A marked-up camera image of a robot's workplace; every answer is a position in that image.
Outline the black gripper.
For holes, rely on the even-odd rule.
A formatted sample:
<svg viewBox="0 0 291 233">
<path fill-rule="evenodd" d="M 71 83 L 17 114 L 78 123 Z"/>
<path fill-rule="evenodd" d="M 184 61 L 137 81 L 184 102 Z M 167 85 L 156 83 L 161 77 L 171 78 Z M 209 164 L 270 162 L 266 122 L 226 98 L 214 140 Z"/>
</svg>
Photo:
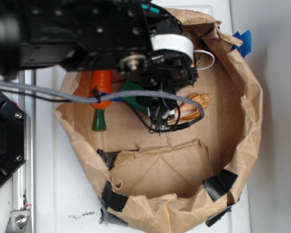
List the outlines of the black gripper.
<svg viewBox="0 0 291 233">
<path fill-rule="evenodd" d="M 19 68 L 116 69 L 143 85 L 194 84 L 191 51 L 155 46 L 182 36 L 180 21 L 148 0 L 21 0 Z"/>
</svg>

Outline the white padded gripper finger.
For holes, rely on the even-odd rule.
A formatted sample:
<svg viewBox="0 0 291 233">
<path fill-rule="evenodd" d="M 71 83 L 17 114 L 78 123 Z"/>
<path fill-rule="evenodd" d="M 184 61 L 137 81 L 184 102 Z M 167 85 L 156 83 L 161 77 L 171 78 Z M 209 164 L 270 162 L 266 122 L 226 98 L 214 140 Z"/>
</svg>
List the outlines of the white padded gripper finger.
<svg viewBox="0 0 291 233">
<path fill-rule="evenodd" d="M 158 34 L 150 38 L 154 51 L 172 50 L 186 54 L 194 60 L 194 45 L 186 36 L 180 34 Z"/>
</svg>

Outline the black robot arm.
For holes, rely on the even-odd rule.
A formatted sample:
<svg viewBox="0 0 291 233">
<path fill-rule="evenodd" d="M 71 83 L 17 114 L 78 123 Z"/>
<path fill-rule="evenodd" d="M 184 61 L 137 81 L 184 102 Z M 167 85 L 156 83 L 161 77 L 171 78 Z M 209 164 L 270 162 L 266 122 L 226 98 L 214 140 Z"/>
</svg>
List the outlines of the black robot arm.
<svg viewBox="0 0 291 233">
<path fill-rule="evenodd" d="M 116 69 L 146 86 L 194 84 L 180 21 L 149 0 L 0 0 L 0 75 Z"/>
</svg>

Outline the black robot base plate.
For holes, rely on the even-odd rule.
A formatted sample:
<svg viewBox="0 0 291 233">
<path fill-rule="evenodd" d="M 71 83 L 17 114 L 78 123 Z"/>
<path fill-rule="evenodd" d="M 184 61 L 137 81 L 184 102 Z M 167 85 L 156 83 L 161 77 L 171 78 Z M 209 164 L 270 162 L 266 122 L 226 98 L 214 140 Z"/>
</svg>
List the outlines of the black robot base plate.
<svg viewBox="0 0 291 233">
<path fill-rule="evenodd" d="M 23 122 L 16 117 L 22 111 L 0 91 L 0 188 L 22 165 Z"/>
</svg>

